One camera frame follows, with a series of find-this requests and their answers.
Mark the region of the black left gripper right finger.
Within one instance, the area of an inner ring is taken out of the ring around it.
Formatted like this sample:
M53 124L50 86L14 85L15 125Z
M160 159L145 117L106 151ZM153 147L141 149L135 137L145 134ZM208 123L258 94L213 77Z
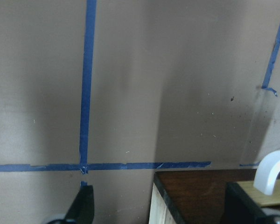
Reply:
M227 224L280 224L280 210L261 208L236 182L225 188L225 222Z

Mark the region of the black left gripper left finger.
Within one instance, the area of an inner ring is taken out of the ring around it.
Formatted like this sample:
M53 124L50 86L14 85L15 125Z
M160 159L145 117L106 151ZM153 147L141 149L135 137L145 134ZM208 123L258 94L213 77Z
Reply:
M94 220L93 186L82 186L66 214L46 218L44 224L92 224Z

